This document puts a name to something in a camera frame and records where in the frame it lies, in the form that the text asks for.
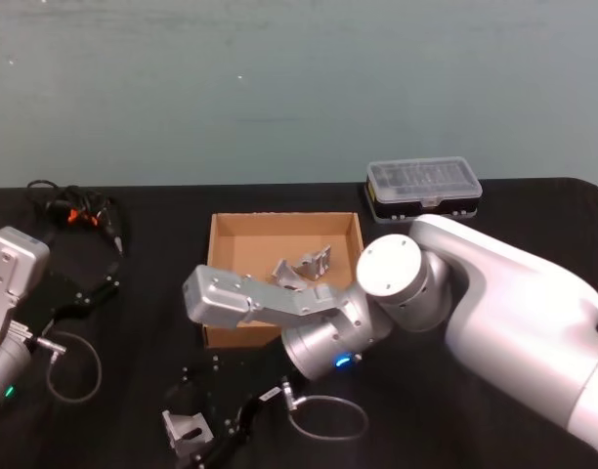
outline gray cable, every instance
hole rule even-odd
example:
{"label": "gray cable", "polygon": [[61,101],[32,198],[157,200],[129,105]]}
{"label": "gray cable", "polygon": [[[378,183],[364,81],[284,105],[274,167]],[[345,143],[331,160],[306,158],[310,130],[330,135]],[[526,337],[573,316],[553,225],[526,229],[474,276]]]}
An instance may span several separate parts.
{"label": "gray cable", "polygon": [[62,337],[68,337],[70,339],[77,340],[82,345],[86,346],[88,350],[90,350],[91,354],[93,355],[93,358],[95,359],[95,362],[97,363],[97,383],[95,384],[95,387],[89,394],[81,398],[68,398],[66,396],[63,396],[61,393],[56,391],[56,389],[54,388],[54,383],[52,383],[52,370],[56,362],[50,362],[49,366],[47,367],[47,374],[45,376],[47,381],[47,389],[49,389],[49,392],[52,393],[52,395],[56,399],[62,401],[65,404],[84,404],[89,402],[91,399],[95,397],[95,395],[102,387],[102,361],[100,359],[99,354],[89,341],[80,337],[77,334],[72,334],[71,332],[64,332],[63,330],[52,330],[52,333],[55,335],[61,335]]}
{"label": "gray cable", "polygon": [[354,410],[356,410],[360,414],[360,417],[362,418],[363,426],[362,426],[362,429],[360,430],[360,432],[353,434],[353,435],[343,435],[340,437],[330,437],[328,435],[318,435],[316,433],[312,433],[312,432],[309,432],[309,431],[301,428],[299,426],[299,424],[293,418],[292,412],[288,412],[288,420],[290,421],[290,424],[295,428],[295,430],[297,430],[299,433],[301,433],[305,437],[312,438],[313,440],[320,440],[322,442],[351,442],[352,440],[357,440],[358,438],[360,438],[364,433],[366,433],[366,430],[368,430],[368,415],[366,414],[364,409],[361,408],[356,403],[352,403],[351,401],[348,401],[346,399],[336,398],[334,396],[308,396],[306,398],[303,398],[303,401],[301,404],[304,404],[308,401],[325,401],[325,402],[337,403],[337,404],[341,404],[341,405],[347,405],[347,406],[353,408]]}

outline plastic storage box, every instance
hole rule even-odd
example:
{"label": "plastic storage box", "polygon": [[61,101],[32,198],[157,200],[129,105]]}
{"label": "plastic storage box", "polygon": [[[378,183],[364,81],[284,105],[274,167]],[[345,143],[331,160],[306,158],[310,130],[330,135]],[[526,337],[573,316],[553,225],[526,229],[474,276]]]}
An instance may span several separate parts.
{"label": "plastic storage box", "polygon": [[368,164],[366,197],[375,221],[393,223],[424,213],[455,218],[477,213],[482,186],[461,157]]}

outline cable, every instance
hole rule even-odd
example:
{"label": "cable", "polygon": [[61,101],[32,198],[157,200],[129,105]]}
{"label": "cable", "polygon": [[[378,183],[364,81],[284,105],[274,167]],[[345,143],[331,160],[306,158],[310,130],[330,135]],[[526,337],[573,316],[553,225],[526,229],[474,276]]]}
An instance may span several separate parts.
{"label": "cable", "polygon": [[[47,186],[43,191],[33,191]],[[25,198],[32,204],[38,219],[46,219],[59,228],[85,225],[99,230],[123,257],[123,207],[113,197],[78,186],[59,187],[45,179],[31,181],[25,187]]]}
{"label": "cable", "polygon": [[341,405],[347,405],[347,406],[353,408],[354,410],[356,410],[360,414],[360,417],[362,418],[363,426],[362,426],[362,429],[360,430],[360,432],[355,433],[353,435],[343,435],[340,437],[330,437],[327,435],[318,435],[316,433],[312,433],[312,432],[309,432],[309,431],[301,428],[299,426],[299,424],[295,421],[294,417],[292,416],[292,412],[288,412],[288,420],[290,421],[290,424],[294,427],[295,430],[297,430],[299,433],[301,433],[305,437],[312,438],[313,440],[319,440],[322,442],[351,442],[353,440],[357,440],[358,438],[360,438],[364,433],[366,433],[366,430],[368,430],[368,415],[366,414],[364,409],[361,408],[356,403],[352,403],[351,401],[348,401],[346,399],[336,398],[334,396],[316,395],[316,396],[308,396],[306,398],[303,398],[303,401],[301,404],[304,404],[308,401],[325,401],[325,402],[337,403],[337,404],[341,404]]}
{"label": "cable", "polygon": [[88,350],[90,350],[91,354],[93,355],[93,358],[95,359],[95,362],[97,363],[97,382],[96,382],[93,390],[86,396],[83,396],[81,398],[68,398],[66,396],[63,396],[61,393],[56,391],[56,389],[54,388],[54,383],[52,383],[52,370],[54,368],[55,363],[50,362],[49,366],[47,367],[47,373],[45,375],[45,379],[47,381],[47,389],[49,389],[49,392],[52,393],[52,395],[56,399],[58,399],[59,401],[65,403],[65,404],[84,404],[84,403],[89,402],[91,399],[93,399],[95,397],[95,395],[99,392],[100,388],[102,387],[102,380],[103,380],[102,360],[100,359],[99,354],[97,353],[97,351],[95,350],[95,348],[91,345],[91,343],[89,341],[80,337],[77,334],[73,334],[71,332],[64,332],[63,330],[53,330],[52,333],[55,335],[61,335],[62,337],[68,337],[70,339],[77,340],[82,345],[86,346],[88,348]]}

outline metal bracket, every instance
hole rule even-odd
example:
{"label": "metal bracket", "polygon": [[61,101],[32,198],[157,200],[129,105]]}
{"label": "metal bracket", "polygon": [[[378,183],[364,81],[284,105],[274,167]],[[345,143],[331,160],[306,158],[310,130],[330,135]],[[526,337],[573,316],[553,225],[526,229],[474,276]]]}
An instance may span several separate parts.
{"label": "metal bracket", "polygon": [[289,290],[305,290],[308,283],[293,271],[285,259],[281,259],[271,274],[279,286]]}
{"label": "metal bracket", "polygon": [[201,413],[192,416],[173,415],[168,410],[164,410],[162,420],[171,448],[175,450],[178,457],[188,457],[198,453],[214,438]]}
{"label": "metal bracket", "polygon": [[331,246],[327,245],[319,252],[304,255],[301,263],[292,269],[302,277],[318,280],[329,270],[330,258]]}

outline blue led light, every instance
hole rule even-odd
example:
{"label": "blue led light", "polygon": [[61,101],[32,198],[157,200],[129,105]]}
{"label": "blue led light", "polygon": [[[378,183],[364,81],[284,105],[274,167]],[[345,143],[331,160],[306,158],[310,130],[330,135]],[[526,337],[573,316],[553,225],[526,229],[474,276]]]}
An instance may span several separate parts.
{"label": "blue led light", "polygon": [[346,364],[350,361],[351,361],[351,357],[349,357],[349,356],[341,357],[338,360],[336,360],[336,367],[339,368],[343,364]]}

